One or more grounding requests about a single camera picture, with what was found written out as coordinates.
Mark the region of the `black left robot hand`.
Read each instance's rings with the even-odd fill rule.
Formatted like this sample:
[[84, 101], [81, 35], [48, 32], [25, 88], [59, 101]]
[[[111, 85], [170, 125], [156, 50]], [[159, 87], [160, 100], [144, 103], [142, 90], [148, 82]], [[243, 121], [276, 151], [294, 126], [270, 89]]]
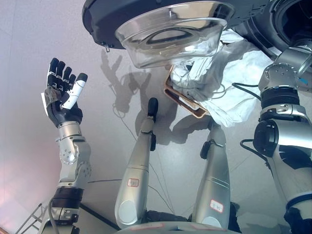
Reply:
[[85, 73], [76, 76], [71, 67], [65, 66], [64, 61], [52, 58], [41, 98], [46, 115], [56, 127], [68, 121], [81, 123], [83, 113], [77, 100], [87, 79]]

